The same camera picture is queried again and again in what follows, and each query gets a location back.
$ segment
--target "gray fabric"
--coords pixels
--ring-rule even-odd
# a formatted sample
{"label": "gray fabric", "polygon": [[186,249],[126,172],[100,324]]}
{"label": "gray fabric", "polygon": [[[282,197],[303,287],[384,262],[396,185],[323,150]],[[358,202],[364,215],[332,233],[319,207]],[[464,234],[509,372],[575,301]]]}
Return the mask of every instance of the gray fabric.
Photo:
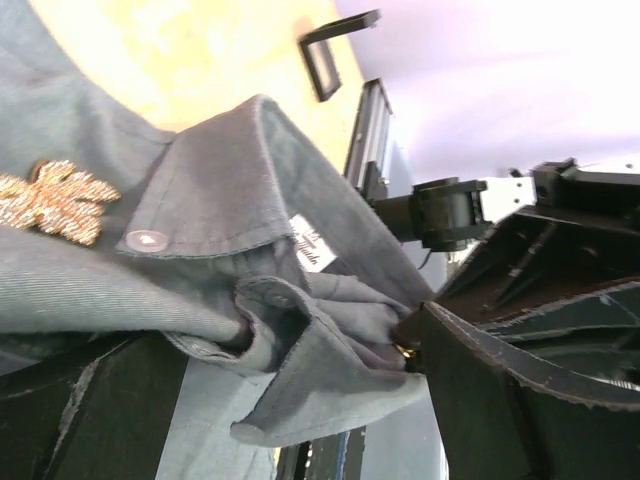
{"label": "gray fabric", "polygon": [[[88,81],[26,2],[0,0],[0,20],[1,171],[69,158],[122,193],[94,248],[0,227],[0,331],[160,330],[191,355],[159,477],[262,478],[268,450],[238,442],[299,443],[424,395],[388,332],[431,292],[273,101],[162,132]],[[338,256],[324,273],[297,261],[296,214]],[[140,229],[167,248],[131,250]],[[212,445],[253,466],[216,470]]]}

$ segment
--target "gold beaded decoration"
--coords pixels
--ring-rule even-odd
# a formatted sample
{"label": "gold beaded decoration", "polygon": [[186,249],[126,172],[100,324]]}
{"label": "gold beaded decoration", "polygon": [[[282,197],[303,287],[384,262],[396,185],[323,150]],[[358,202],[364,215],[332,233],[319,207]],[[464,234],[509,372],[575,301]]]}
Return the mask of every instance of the gold beaded decoration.
{"label": "gold beaded decoration", "polygon": [[30,182],[0,175],[0,225],[21,230],[38,227],[72,242],[93,245],[100,235],[100,202],[120,194],[87,172],[76,172],[68,160],[38,162]]}

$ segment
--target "fabric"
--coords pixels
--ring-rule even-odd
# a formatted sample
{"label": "fabric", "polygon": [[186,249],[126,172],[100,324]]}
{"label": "fabric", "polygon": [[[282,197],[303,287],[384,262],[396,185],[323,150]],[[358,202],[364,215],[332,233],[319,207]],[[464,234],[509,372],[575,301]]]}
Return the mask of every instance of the fabric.
{"label": "fabric", "polygon": [[[160,131],[85,78],[25,1],[0,0],[0,24],[0,171],[64,158],[122,194],[93,248],[0,227],[11,355],[53,355],[69,346],[51,339],[72,332],[164,332],[193,359],[159,478],[268,478],[259,447],[365,425],[425,394],[388,333],[431,292],[275,102]],[[302,270],[295,215],[336,254],[324,272]],[[132,249],[140,230],[166,248]]]}

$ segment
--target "table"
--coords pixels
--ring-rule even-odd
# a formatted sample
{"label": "table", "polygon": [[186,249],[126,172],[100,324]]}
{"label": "table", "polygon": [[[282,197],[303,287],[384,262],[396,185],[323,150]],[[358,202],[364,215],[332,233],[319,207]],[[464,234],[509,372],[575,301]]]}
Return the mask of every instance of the table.
{"label": "table", "polygon": [[31,0],[58,43],[118,101],[180,131],[257,93],[274,98],[342,171],[362,76],[330,40],[343,86],[318,103],[297,39],[339,18],[332,0]]}

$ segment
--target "black cable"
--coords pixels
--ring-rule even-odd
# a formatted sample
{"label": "black cable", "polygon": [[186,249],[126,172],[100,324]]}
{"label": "black cable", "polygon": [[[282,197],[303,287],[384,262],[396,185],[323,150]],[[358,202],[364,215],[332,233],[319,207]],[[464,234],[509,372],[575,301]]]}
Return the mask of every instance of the black cable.
{"label": "black cable", "polygon": [[429,257],[431,257],[431,252],[432,251],[433,250],[429,250],[427,252],[427,255],[424,257],[424,260],[422,261],[422,264],[418,267],[418,270],[422,270],[427,265],[427,262],[429,261]]}

